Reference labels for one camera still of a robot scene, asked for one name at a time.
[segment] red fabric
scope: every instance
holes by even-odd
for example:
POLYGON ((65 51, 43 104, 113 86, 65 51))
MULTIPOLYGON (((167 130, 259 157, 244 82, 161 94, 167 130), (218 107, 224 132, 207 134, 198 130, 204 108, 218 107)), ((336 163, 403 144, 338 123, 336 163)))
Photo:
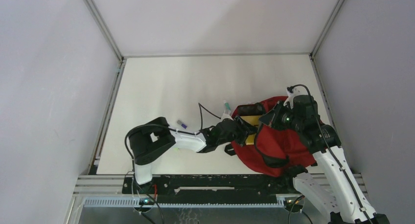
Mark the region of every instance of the red fabric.
MULTIPOLYGON (((278 96, 264 100, 261 103, 264 105, 265 111, 268 112, 277 104, 278 100, 285 101, 286 99, 287 96, 278 96)), ((241 147, 234 141, 231 144, 238 157, 246 166, 256 172, 273 177, 281 176, 285 168, 293 165, 307 167, 316 162, 307 148, 300 142, 297 133, 292 130, 277 131, 264 125, 257 136, 256 146, 263 154, 281 159, 289 157, 288 164, 282 168, 268 167, 254 145, 241 147)))

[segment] metal frame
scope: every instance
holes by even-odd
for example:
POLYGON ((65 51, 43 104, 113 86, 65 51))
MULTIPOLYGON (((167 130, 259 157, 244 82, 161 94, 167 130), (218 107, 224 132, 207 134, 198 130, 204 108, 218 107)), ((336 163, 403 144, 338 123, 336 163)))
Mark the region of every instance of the metal frame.
MULTIPOLYGON (((367 197, 368 193, 361 174, 353 174, 359 184, 360 189, 367 197)), ((325 190, 332 192, 330 184, 324 174, 312 174, 313 179, 325 190)), ((81 212, 84 207, 138 207, 139 200, 144 199, 146 195, 140 195, 140 198, 132 195, 122 194, 124 186, 124 175, 81 175, 78 178, 69 209, 65 218, 66 224, 79 223, 81 212)), ((230 208, 230 207, 255 207, 255 208, 281 208, 284 207, 286 199, 291 200, 298 197, 298 194, 278 194, 275 203, 252 203, 245 205, 216 205, 216 204, 172 204, 159 203, 160 207, 165 208, 230 208)))
MULTIPOLYGON (((91 163, 88 167, 88 172, 91 170, 91 167, 94 164, 97 164, 100 159, 102 145, 105 139, 105 135, 107 133, 108 124, 111 118, 111 114, 114 108, 116 96, 118 93, 119 85, 121 82, 121 78, 124 72, 126 58, 132 57, 182 57, 182 56, 232 56, 232 55, 276 55, 276 54, 308 54, 308 53, 230 53, 230 54, 188 54, 188 55, 159 55, 159 56, 128 56, 124 57, 119 50, 116 42, 110 33, 106 23, 104 22, 97 6, 95 5, 93 0, 84 0, 86 6, 88 7, 91 15, 93 16, 94 20, 96 21, 100 31, 102 32, 103 36, 107 40, 108 44, 110 45, 111 49, 113 50, 115 56, 120 61, 119 72, 116 74, 112 92, 108 100, 108 104, 105 110, 105 115, 102 120, 102 124, 100 126, 99 134, 97 136, 97 141, 94 149, 94 153, 92 154, 91 163)), ((310 62, 313 67, 314 74, 318 81, 320 92, 324 99, 324 105, 329 115, 329 120, 332 126, 335 128, 335 124, 333 121, 333 117, 330 111, 330 104, 326 96, 326 91, 324 90, 323 83, 320 79, 320 74, 318 68, 315 64, 315 56, 318 53, 320 47, 324 39, 326 38, 328 32, 330 31, 333 22, 335 21, 336 17, 339 14, 341 7, 343 6, 345 0, 338 0, 336 5, 333 8, 327 22, 324 25, 324 28, 319 35, 311 53, 309 53, 310 62)), ((330 185, 325 177, 324 174, 312 174, 313 178, 328 192, 331 192, 330 185)), ((367 190, 364 185, 362 176, 360 174, 354 174, 357 182, 359 183, 360 189, 363 191, 365 196, 368 198, 367 190)), ((138 205, 138 198, 132 197, 132 195, 124 195, 121 193, 123 187, 124 175, 81 175, 78 178, 76 183, 72 199, 69 204, 69 209, 65 218, 66 224, 77 224, 79 223, 81 212, 84 207, 132 207, 133 205, 138 205)), ((252 204, 252 205, 242 205, 241 207, 282 207, 283 201, 285 199, 291 199, 292 197, 297 197, 298 194, 278 194, 276 195, 276 203, 273 204, 252 204)), ((161 203, 160 206, 162 207, 185 207, 185 205, 176 205, 176 204, 165 204, 161 203)), ((198 206, 201 207, 217 207, 214 204, 204 204, 198 206)))
POLYGON ((104 144, 105 136, 107 134, 108 124, 110 123, 111 115, 113 113, 116 96, 118 94, 118 89, 119 89, 119 85, 121 83, 122 75, 124 73, 126 62, 127 62, 126 59, 124 59, 122 61, 122 63, 120 63, 118 72, 115 75, 113 86, 112 86, 112 89, 111 89, 112 91, 111 91, 110 97, 108 99, 107 107, 105 109, 105 113, 104 113, 104 117, 103 117, 102 122, 101 122, 101 126, 99 128, 99 133, 98 133, 96 144, 95 144, 95 147, 94 147, 94 152, 92 154, 90 163, 88 165, 87 173, 90 172, 91 168, 94 165, 98 165, 99 160, 101 158, 102 145, 104 144))
POLYGON ((319 49, 322 46, 324 39, 326 38, 331 26, 333 25, 333 22, 335 21, 345 1, 346 0, 337 0, 336 5, 333 8, 333 11, 331 12, 330 16, 328 17, 327 22, 324 25, 323 31, 320 33, 319 37, 317 38, 316 44, 314 45, 313 50, 310 53, 310 56, 312 58, 314 58, 317 52, 319 52, 319 49))
POLYGON ((121 54, 121 51, 116 45, 114 37, 111 35, 111 32, 107 27, 107 24, 105 23, 104 19, 101 16, 101 13, 99 12, 98 8, 95 5, 95 2, 93 0, 84 0, 84 2, 85 2, 85 5, 88 7, 92 17, 96 21, 96 24, 98 25, 99 29, 101 30, 102 35, 104 35, 105 39, 107 40, 108 44, 113 50, 114 54, 116 55, 118 60, 122 62, 124 58, 121 54))

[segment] red wire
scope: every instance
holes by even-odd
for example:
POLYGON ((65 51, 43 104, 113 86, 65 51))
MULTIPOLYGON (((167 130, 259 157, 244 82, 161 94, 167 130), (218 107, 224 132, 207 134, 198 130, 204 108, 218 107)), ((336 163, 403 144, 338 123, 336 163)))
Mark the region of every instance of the red wire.
POLYGON ((154 184, 154 198, 157 197, 157 185, 154 184))

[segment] yellow object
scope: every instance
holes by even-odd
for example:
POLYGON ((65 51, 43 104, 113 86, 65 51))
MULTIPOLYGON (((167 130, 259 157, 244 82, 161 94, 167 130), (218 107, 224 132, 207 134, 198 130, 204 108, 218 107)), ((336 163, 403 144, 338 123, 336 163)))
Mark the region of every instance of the yellow object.
MULTIPOLYGON (((260 117, 261 117, 260 115, 246 115, 246 116, 241 116, 241 118, 243 120, 245 120, 246 122, 250 123, 251 125, 253 125, 253 126, 257 127, 257 128, 258 128, 258 125, 259 125, 258 122, 259 122, 259 118, 260 117)), ((245 144, 246 145, 253 145, 254 144, 255 135, 256 134, 249 135, 247 137, 247 140, 245 140, 245 144)))

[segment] red bag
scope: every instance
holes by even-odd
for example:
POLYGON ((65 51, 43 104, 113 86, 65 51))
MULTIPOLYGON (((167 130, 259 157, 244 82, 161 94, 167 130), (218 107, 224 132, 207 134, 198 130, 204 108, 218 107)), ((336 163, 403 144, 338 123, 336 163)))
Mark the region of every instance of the red bag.
MULTIPOLYGON (((279 100, 285 101, 287 96, 272 97, 261 101, 265 112, 270 111, 279 100)), ((281 176, 285 168, 302 165, 307 167, 316 161, 300 142, 293 130, 277 131, 261 124, 255 136, 254 145, 241 147, 232 142, 232 147, 239 159, 250 169, 273 177, 281 176)))

